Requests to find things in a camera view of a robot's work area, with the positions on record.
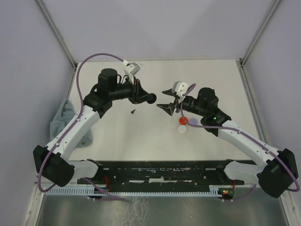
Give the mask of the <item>black round case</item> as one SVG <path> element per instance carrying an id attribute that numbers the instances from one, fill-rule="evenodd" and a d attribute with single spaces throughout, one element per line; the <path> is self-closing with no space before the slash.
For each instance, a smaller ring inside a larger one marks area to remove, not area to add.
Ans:
<path id="1" fill-rule="evenodd" d="M 150 93 L 150 98 L 147 100 L 148 104 L 153 104 L 157 100 L 157 96 L 154 93 Z"/>

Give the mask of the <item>red round case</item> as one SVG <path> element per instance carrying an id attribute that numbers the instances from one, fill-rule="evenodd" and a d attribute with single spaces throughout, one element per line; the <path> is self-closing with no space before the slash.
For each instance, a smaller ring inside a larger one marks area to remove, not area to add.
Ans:
<path id="1" fill-rule="evenodd" d="M 179 123 L 181 124 L 181 125 L 186 125 L 187 123 L 188 123 L 188 118 L 187 117 L 180 117 L 179 118 Z"/>

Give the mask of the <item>purple round case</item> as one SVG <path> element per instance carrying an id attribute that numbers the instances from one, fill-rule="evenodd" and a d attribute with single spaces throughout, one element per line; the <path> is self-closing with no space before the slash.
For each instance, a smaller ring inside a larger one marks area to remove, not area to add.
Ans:
<path id="1" fill-rule="evenodd" d="M 191 124 L 193 126 L 197 126 L 197 125 L 199 125 L 199 122 L 196 118 L 191 117 L 191 118 L 189 118 L 189 124 Z"/>

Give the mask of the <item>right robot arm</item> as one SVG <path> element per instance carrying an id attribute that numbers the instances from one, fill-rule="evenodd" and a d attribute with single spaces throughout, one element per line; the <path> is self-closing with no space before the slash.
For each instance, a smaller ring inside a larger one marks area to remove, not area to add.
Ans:
<path id="1" fill-rule="evenodd" d="M 300 191 L 293 152 L 287 148 L 280 151 L 247 133 L 218 107 L 219 99 L 214 89 L 201 88 L 196 98 L 189 96 L 195 86 L 176 82 L 171 89 L 162 92 L 174 97 L 174 101 L 157 106 L 170 116 L 175 112 L 201 116 L 199 128 L 229 142 L 253 161 L 253 164 L 246 164 L 227 160 L 216 172 L 216 180 L 221 184 L 231 180 L 250 183 L 274 198 L 285 191 Z"/>

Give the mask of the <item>white earbud charging case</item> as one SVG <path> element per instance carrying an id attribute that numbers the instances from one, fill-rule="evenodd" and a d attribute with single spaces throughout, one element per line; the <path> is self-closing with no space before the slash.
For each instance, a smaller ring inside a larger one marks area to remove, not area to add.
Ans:
<path id="1" fill-rule="evenodd" d="M 187 132 L 187 127 L 185 125 L 179 125 L 178 132 L 184 134 Z"/>

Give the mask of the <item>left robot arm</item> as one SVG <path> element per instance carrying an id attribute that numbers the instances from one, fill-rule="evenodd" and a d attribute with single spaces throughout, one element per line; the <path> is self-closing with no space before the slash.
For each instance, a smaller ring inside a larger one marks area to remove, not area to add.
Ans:
<path id="1" fill-rule="evenodd" d="M 98 184 L 104 172 L 94 160 L 71 161 L 70 156 L 83 136 L 112 107 L 115 100 L 128 99 L 132 104 L 153 104 L 157 97 L 145 91 L 139 79 L 129 75 L 124 83 L 118 82 L 118 73 L 105 68 L 98 75 L 94 90 L 84 98 L 83 106 L 67 126 L 45 147 L 37 146 L 33 157 L 38 179 L 46 178 L 59 187 L 73 179 L 88 178 Z"/>

